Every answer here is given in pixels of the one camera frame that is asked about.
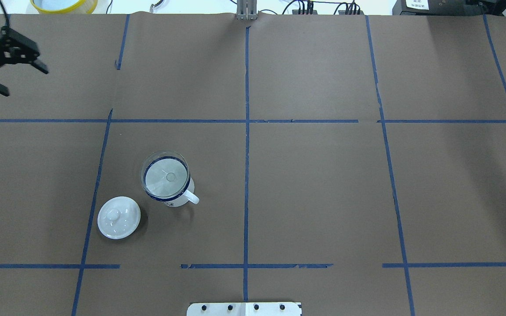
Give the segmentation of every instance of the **gray metal bracket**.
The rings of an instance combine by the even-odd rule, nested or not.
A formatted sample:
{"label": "gray metal bracket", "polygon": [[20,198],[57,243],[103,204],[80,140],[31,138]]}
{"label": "gray metal bracket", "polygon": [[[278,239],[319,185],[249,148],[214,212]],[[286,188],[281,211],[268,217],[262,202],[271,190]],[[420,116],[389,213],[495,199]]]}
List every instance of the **gray metal bracket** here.
{"label": "gray metal bracket", "polygon": [[236,0],[238,20],[257,20],[257,0]]}

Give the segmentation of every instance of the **white metal plate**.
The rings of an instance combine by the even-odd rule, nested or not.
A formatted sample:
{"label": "white metal plate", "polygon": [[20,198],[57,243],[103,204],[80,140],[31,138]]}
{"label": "white metal plate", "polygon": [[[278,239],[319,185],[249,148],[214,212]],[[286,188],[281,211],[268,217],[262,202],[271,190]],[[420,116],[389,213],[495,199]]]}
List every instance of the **white metal plate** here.
{"label": "white metal plate", "polygon": [[301,306],[294,302],[193,303],[187,316],[302,316]]}

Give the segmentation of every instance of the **yellow container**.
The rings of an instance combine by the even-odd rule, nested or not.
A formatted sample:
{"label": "yellow container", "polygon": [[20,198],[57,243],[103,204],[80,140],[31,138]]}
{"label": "yellow container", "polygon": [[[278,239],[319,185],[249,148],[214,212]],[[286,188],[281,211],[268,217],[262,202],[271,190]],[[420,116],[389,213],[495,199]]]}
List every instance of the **yellow container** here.
{"label": "yellow container", "polygon": [[72,1],[64,1],[64,8],[60,8],[55,2],[51,6],[45,6],[44,0],[30,0],[40,14],[91,14],[97,6],[97,0],[78,0],[73,4]]}

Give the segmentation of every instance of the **yellow bowl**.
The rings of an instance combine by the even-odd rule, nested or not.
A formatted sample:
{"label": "yellow bowl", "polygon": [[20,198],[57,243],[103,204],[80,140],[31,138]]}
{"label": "yellow bowl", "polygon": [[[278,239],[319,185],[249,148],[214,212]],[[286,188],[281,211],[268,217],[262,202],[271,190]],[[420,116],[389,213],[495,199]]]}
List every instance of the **yellow bowl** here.
{"label": "yellow bowl", "polygon": [[40,14],[91,14],[97,6],[97,1],[98,0],[79,0],[68,7],[59,9],[52,8],[52,10],[48,7],[44,7],[42,0],[30,0],[30,4],[32,4]]}

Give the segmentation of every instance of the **cup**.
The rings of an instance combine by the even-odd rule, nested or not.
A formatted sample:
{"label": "cup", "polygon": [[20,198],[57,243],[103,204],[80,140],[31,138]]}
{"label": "cup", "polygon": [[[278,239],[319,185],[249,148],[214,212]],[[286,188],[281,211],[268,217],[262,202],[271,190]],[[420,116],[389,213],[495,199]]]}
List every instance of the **cup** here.
{"label": "cup", "polygon": [[146,158],[140,169],[140,181],[148,196],[171,208],[200,201],[193,193],[195,182],[187,162],[176,151],[162,150]]}

